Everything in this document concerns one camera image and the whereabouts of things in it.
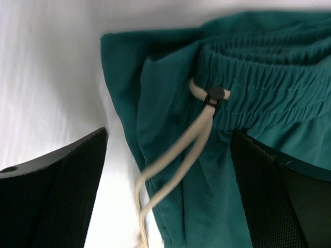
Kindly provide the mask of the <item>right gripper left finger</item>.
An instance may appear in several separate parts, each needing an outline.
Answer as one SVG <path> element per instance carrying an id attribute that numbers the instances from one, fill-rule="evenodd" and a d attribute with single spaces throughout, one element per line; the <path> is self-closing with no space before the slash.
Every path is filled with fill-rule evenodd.
<path id="1" fill-rule="evenodd" d="M 1 247 L 83 247 L 104 166 L 108 134 L 1 171 Z"/>

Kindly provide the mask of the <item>teal green shorts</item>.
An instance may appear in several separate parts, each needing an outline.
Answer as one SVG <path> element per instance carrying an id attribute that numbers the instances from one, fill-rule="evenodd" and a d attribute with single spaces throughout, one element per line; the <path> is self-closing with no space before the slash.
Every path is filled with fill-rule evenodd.
<path id="1" fill-rule="evenodd" d="M 165 247 L 251 247 L 234 130 L 330 168 L 329 12 L 243 12 L 197 28 L 105 34 L 101 63 L 141 171 L 201 113 L 190 81 L 230 91 L 201 155 L 153 210 Z"/>

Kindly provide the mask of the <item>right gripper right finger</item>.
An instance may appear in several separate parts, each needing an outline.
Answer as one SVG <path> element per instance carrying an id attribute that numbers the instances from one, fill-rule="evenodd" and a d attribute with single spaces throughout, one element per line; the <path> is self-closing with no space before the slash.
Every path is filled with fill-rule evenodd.
<path id="1" fill-rule="evenodd" d="M 330 247 L 330 171 L 239 131 L 230 143 L 253 247 Z"/>

